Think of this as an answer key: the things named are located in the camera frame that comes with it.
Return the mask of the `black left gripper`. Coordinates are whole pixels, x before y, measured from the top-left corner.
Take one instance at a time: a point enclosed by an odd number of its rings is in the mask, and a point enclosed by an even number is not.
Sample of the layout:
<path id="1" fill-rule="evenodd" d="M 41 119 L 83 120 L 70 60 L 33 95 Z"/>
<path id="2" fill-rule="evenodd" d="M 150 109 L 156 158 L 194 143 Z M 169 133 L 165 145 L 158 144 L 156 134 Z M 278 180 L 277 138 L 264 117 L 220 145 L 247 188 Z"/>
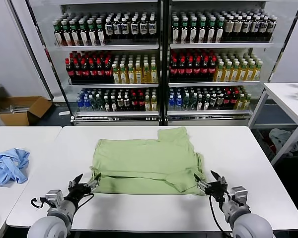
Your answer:
<path id="1" fill-rule="evenodd" d="M 79 184 L 81 178 L 82 174 L 69 181 L 69 193 L 67 195 L 67 200 L 71 202 L 80 202 L 85 195 L 94 191 L 99 186 L 101 173 L 93 176 L 87 184 Z"/>

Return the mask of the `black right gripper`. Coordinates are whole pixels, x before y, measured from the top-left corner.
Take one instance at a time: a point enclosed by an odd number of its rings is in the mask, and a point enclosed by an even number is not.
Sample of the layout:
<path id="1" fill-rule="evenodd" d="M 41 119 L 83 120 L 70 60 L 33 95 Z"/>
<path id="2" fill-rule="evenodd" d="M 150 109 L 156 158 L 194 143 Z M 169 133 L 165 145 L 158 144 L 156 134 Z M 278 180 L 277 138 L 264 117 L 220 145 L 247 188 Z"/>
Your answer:
<path id="1" fill-rule="evenodd" d="M 225 177 L 220 176 L 217 172 L 212 170 L 211 174 L 216 181 L 209 184 L 201 180 L 196 174 L 193 174 L 197 187 L 203 194 L 211 195 L 216 201 L 225 201 L 225 195 L 230 199 L 230 194 L 227 191 L 228 184 L 226 183 Z"/>

